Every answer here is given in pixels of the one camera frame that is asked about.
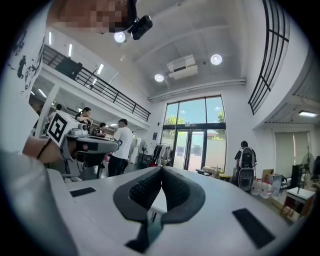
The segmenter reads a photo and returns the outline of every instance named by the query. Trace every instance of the recessed light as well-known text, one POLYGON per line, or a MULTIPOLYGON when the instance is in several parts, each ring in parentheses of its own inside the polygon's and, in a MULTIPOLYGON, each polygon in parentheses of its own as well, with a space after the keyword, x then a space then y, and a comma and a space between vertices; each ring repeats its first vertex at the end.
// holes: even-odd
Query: recessed light
POLYGON ((72 44, 70 43, 69 44, 69 52, 68 52, 69 57, 71 57, 71 52, 72 52, 72 44))
POLYGON ((49 32, 49 45, 51 45, 51 44, 52 44, 52 33, 49 32))
POLYGON ((210 61, 213 65, 219 65, 222 62, 222 57, 219 54, 214 54, 212 55, 210 61))
POLYGON ((99 67, 99 69, 98 69, 98 75, 100 75, 100 73, 101 73, 101 70, 104 68, 104 65, 103 64, 100 64, 100 67, 99 67))
POLYGON ((309 118, 315 118, 317 116, 316 113, 313 113, 313 112, 309 112, 309 111, 300 111, 299 112, 299 116, 302 116, 302 117, 309 117, 309 118))
POLYGON ((154 79, 157 81, 157 82, 163 82, 163 80, 165 79, 164 76, 162 74, 156 74, 154 76, 154 79))
POLYGON ((38 89, 38 91, 42 94, 43 97, 47 97, 41 89, 38 89))
POLYGON ((117 42, 117 43, 123 43, 125 40, 126 40, 126 35, 125 33, 123 32, 118 32, 118 33, 115 33, 114 34, 114 40, 117 42))

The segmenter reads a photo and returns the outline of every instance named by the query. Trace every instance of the curtain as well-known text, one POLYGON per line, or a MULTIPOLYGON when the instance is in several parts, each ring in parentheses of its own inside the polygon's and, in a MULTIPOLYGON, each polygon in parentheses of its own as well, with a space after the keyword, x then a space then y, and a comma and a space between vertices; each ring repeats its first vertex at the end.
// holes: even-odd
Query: curtain
POLYGON ((308 133, 307 132, 294 132, 294 146, 295 146, 295 164, 302 164, 302 160, 308 154, 308 133))
POLYGON ((292 132, 275 133, 275 174, 291 177, 295 164, 294 134, 292 132))

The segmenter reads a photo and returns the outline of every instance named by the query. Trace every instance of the gray fabric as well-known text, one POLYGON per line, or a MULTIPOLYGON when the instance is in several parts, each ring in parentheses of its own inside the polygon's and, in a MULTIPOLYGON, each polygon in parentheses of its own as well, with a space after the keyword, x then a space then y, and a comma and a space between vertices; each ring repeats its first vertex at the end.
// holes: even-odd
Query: gray fabric
POLYGON ((57 208, 44 165, 21 153, 0 152, 0 160, 2 186, 25 231, 54 255, 78 255, 57 208))

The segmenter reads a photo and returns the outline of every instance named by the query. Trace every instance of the air conditioner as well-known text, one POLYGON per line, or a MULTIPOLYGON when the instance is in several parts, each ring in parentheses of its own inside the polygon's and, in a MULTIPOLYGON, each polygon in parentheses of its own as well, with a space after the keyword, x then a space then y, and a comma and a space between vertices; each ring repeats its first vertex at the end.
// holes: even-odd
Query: air conditioner
POLYGON ((176 59, 166 66, 170 71, 169 77, 175 80, 198 74, 198 66, 193 55, 176 59))

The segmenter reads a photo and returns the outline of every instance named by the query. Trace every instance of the metal railing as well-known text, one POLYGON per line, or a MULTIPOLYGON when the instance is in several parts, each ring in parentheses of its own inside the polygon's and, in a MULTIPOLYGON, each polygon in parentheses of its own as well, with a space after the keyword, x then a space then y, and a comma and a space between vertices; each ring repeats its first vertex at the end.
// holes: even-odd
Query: metal railing
POLYGON ((150 112, 99 78, 94 72, 84 68, 58 51, 45 45, 42 55, 43 63, 61 72, 82 86, 113 102, 124 110, 134 114, 144 121, 148 121, 150 112))
POLYGON ((261 71, 249 99, 254 115, 268 97, 281 70, 289 44, 290 26, 285 11, 273 0, 262 0, 266 39, 261 71))

